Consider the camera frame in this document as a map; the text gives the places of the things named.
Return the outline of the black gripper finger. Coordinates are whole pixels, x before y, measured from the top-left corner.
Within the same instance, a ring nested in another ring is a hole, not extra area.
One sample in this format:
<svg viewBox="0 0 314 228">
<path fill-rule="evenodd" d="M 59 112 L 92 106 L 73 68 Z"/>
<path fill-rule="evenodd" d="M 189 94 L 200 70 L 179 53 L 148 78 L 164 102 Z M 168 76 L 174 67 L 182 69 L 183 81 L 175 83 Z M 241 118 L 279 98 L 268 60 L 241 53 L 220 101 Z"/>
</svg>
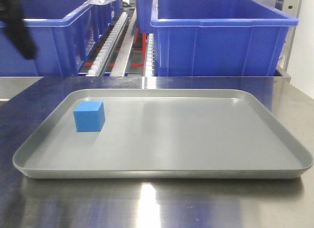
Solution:
<svg viewBox="0 0 314 228">
<path fill-rule="evenodd" d="M 37 47 L 24 23 L 21 0 L 0 0 L 0 20 L 4 33 L 25 59 L 34 59 Z"/>
</svg>

